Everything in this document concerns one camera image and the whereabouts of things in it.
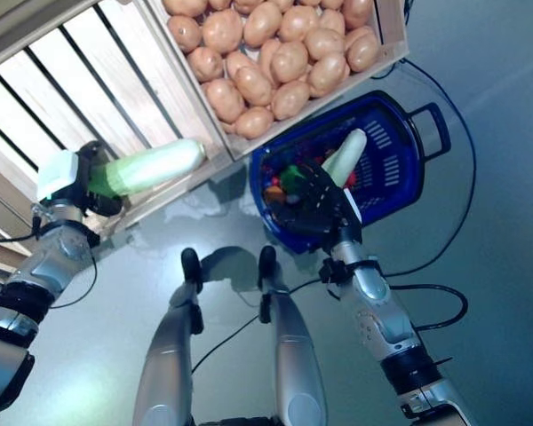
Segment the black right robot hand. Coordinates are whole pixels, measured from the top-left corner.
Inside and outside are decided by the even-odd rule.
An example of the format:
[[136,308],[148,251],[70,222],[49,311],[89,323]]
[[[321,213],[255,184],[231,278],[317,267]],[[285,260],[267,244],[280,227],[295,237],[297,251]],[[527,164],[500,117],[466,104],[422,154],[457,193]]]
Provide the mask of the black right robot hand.
[[343,229],[360,235],[362,223],[330,174],[313,160],[299,164],[298,171],[298,205],[273,201],[270,209],[276,222],[303,235],[329,237]]

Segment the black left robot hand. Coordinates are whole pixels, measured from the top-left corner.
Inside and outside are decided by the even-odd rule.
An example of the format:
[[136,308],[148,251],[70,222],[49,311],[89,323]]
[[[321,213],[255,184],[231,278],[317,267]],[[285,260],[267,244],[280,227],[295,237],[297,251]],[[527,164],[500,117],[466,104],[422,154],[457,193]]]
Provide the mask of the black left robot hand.
[[123,208],[122,198],[107,188],[105,167],[110,152],[99,141],[78,151],[56,153],[38,171],[36,198],[42,212],[53,220],[82,222],[88,214],[112,217]]

